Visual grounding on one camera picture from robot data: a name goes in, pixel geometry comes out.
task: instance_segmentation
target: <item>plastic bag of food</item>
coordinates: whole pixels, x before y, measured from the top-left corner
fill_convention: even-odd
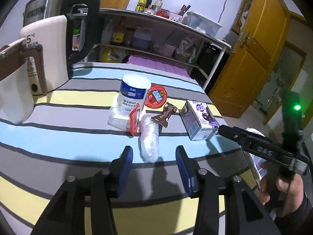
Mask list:
[[[159,158],[159,124],[144,115],[140,120],[141,153],[145,161],[155,163]]]

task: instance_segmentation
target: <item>white appliance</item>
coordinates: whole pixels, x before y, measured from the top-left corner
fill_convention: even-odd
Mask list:
[[[85,41],[81,50],[72,54],[74,5],[88,7]],[[71,65],[85,58],[95,42],[100,0],[30,0],[24,12],[20,36],[27,38],[27,47],[43,46],[43,67],[48,92],[63,85],[72,76]],[[28,76],[33,95],[41,95],[36,63],[29,58]]]
[[[0,49],[0,108],[13,124],[24,122],[32,113],[34,100],[29,88],[26,59],[35,57],[40,83],[45,92],[42,46],[23,48],[26,38]]]

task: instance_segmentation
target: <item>striped tablecloth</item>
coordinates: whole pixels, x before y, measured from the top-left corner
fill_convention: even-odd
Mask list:
[[[34,96],[32,115],[13,125],[0,111],[0,210],[16,235],[30,234],[39,216],[64,180],[93,176],[118,158],[125,145],[134,150],[125,192],[113,200],[119,235],[192,234],[198,199],[184,192],[175,162],[183,145],[200,167],[216,175],[241,175],[256,186],[239,146],[220,136],[190,141],[177,112],[160,133],[160,158],[144,163],[139,137],[130,137],[107,124],[109,108],[126,73],[146,76],[163,85],[168,102],[181,109],[186,100],[207,103],[221,124],[226,124],[201,87],[192,79],[132,64],[77,63],[74,76],[46,97]],[[161,109],[147,112],[157,113]],[[86,234],[91,234],[86,202]],[[224,233],[225,206],[220,196],[220,232]]]

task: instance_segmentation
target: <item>chocolate candy wrapper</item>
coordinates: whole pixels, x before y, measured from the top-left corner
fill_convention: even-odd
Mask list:
[[[151,119],[158,122],[160,125],[164,126],[165,128],[167,128],[169,118],[176,111],[177,111],[177,108],[173,104],[170,104],[167,102],[163,107],[163,112],[157,116],[152,117]]]

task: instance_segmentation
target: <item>plastic bag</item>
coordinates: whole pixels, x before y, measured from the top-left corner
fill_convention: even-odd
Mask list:
[[[140,121],[141,153],[145,161],[155,163],[159,157],[159,124],[144,115]]]
[[[249,13],[249,11],[245,11],[244,13],[242,13],[242,16],[241,16],[241,19],[240,19],[240,21],[241,21],[240,31],[242,31],[242,28],[243,28],[243,26],[244,26],[244,24],[246,22],[246,18],[248,16],[248,13]]]

